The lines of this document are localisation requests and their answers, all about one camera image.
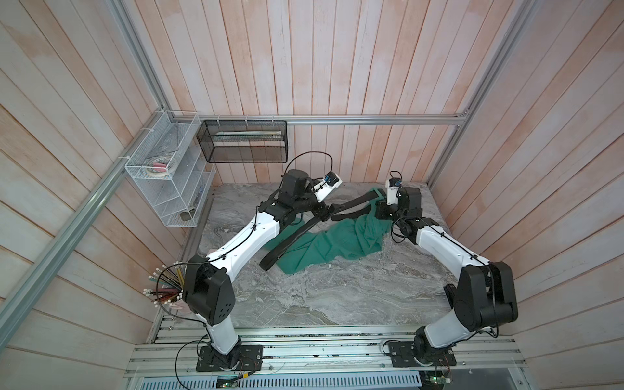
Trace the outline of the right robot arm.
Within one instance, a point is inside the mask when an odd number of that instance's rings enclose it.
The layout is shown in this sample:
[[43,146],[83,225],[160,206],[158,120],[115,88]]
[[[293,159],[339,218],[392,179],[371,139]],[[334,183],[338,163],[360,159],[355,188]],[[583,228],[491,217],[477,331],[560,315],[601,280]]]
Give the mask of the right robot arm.
[[481,332],[498,336],[499,327],[518,319],[513,271],[503,262],[492,262],[450,236],[434,219],[423,216],[419,188],[391,179],[378,202],[376,215],[393,221],[392,230],[404,241],[433,255],[457,279],[445,286],[450,312],[419,328],[414,355],[428,364],[436,354]]

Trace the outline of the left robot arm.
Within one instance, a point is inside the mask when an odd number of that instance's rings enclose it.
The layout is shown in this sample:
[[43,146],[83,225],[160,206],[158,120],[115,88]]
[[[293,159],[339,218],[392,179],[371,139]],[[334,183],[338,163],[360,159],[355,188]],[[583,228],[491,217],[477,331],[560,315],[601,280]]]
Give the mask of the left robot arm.
[[239,348],[240,337],[234,330],[231,313],[236,303],[232,282],[240,271],[299,214],[313,214],[310,227],[329,219],[334,209],[327,206],[325,199],[341,185],[341,178],[334,172],[314,180],[304,171],[290,170],[232,240],[206,257],[197,255],[189,260],[182,299],[206,326],[211,348],[218,354],[227,356]]

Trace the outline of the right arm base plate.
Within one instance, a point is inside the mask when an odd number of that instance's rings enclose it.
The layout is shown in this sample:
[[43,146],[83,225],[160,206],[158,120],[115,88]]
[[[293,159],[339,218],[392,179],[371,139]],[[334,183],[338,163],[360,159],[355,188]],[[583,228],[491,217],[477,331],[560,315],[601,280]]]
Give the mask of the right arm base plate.
[[382,347],[391,358],[393,367],[455,367],[457,359],[452,349],[433,349],[420,341],[386,341]]

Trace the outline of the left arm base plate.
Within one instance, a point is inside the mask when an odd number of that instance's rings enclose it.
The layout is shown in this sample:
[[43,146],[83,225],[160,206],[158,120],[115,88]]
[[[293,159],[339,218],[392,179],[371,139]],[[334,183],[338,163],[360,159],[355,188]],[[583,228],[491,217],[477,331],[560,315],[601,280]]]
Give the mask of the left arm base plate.
[[200,349],[197,372],[234,372],[255,373],[262,369],[263,346],[259,344],[237,345],[229,354],[221,354],[211,346]]

